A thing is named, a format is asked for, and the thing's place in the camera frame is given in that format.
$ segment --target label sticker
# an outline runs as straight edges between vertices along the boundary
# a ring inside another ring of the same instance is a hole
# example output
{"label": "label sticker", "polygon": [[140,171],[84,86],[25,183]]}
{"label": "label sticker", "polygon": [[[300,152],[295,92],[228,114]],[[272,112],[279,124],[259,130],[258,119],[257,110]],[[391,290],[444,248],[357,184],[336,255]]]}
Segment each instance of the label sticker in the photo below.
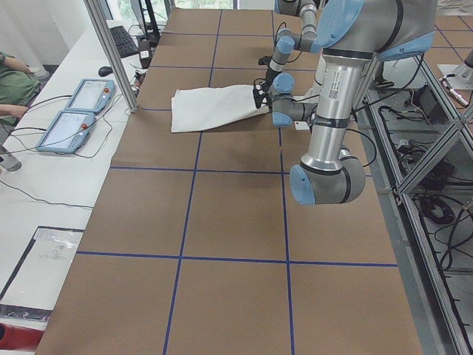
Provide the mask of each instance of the label sticker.
{"label": "label sticker", "polygon": [[294,122],[294,127],[296,128],[296,131],[308,131],[309,130],[309,125],[307,124],[307,122],[304,122],[304,121]]}
{"label": "label sticker", "polygon": [[347,91],[348,71],[328,69],[324,76],[324,89],[321,96],[329,100],[340,100]]}

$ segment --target keyboard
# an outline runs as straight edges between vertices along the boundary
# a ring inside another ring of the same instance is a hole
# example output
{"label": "keyboard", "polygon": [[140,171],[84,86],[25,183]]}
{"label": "keyboard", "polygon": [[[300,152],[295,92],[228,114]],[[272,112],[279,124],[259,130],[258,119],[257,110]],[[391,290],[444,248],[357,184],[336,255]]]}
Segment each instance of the keyboard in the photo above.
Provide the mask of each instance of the keyboard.
{"label": "keyboard", "polygon": [[130,34],[125,30],[123,26],[116,26],[110,29],[110,33],[112,34],[113,41],[118,49],[118,54],[120,54],[120,58],[126,58],[134,54],[138,54],[138,47],[133,41],[133,38]]}

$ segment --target window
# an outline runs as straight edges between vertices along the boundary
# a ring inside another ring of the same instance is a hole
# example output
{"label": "window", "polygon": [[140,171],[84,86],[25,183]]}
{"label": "window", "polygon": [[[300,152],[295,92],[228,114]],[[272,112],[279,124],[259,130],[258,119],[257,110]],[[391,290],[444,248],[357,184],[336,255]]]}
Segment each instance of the window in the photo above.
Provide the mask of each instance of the window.
{"label": "window", "polygon": [[[135,18],[132,6],[129,0],[107,0],[112,16],[117,20],[132,20]],[[156,20],[166,20],[165,1],[152,0]],[[176,7],[183,9],[233,9],[237,8],[236,0],[174,0]]]}

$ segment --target person's arm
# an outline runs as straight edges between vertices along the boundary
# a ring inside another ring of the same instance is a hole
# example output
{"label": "person's arm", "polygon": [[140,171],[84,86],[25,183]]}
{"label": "person's arm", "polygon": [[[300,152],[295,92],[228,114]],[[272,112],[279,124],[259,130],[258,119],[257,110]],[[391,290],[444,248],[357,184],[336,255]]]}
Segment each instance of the person's arm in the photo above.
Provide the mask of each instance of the person's arm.
{"label": "person's arm", "polygon": [[27,109],[26,106],[0,104],[0,115],[22,118]]}
{"label": "person's arm", "polygon": [[0,53],[0,64],[3,64],[11,70],[18,70],[19,72],[24,72],[25,74],[31,74],[30,68],[27,67],[22,61],[13,57],[7,57],[2,53]]}

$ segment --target table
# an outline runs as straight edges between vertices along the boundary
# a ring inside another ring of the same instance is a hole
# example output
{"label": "table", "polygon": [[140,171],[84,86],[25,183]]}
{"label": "table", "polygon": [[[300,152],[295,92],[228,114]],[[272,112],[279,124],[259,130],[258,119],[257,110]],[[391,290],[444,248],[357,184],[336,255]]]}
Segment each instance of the table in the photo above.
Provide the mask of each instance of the table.
{"label": "table", "polygon": [[[111,26],[118,24],[128,28],[128,24],[122,21],[110,23]],[[108,65],[108,61],[94,29],[90,27],[79,38],[35,102],[58,95],[71,95],[82,78],[100,78],[98,69],[105,65]],[[124,58],[123,65],[131,80],[135,74],[133,66],[140,67],[138,56]],[[106,78],[114,79],[114,76],[108,75]],[[10,137],[5,146],[11,152],[23,151],[15,153],[22,162],[22,168],[17,172],[2,172],[0,180],[50,202],[94,206],[109,169],[111,157],[115,153],[129,117],[125,101],[119,99],[120,88],[117,89],[113,99],[117,99],[117,102],[106,114],[106,119],[113,129],[96,156],[80,158],[73,155],[25,152],[21,143]],[[31,109],[17,128],[28,126],[47,128],[66,103],[67,99],[56,100]],[[77,153],[86,156],[95,154],[109,130],[110,126],[103,119],[97,122],[89,140]],[[20,130],[15,134],[26,147],[34,147],[41,137],[41,133],[35,130]],[[37,203],[4,185],[0,186],[0,194],[2,196],[0,285],[3,288],[37,226],[85,229],[91,209]],[[57,294],[51,294],[52,300],[56,297]]]}
{"label": "table", "polygon": [[307,133],[269,115],[170,133],[175,90],[261,77],[282,20],[300,27],[172,12],[37,354],[422,353],[369,170],[356,201],[303,207],[288,171]]}

